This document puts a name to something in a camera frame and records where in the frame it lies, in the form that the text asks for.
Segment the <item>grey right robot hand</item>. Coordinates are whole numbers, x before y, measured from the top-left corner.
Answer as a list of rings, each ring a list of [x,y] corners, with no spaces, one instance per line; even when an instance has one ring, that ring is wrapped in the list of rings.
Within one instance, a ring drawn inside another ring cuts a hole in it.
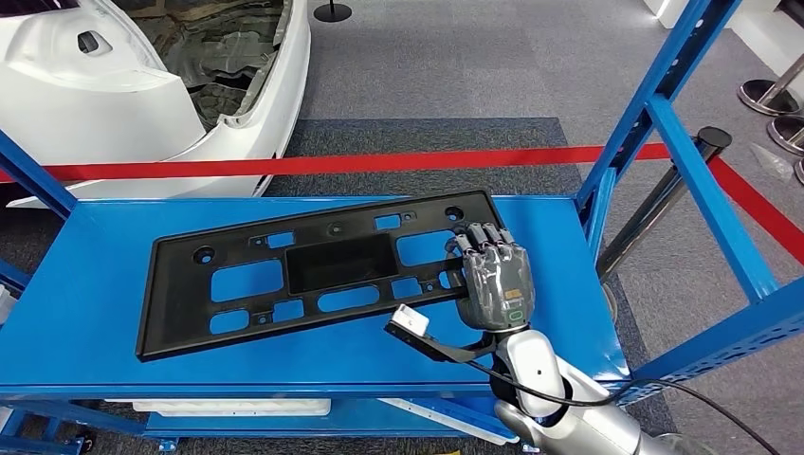
[[[457,234],[467,297],[456,303],[470,328],[508,332],[526,327],[536,292],[526,249],[510,231],[492,223],[471,223]]]

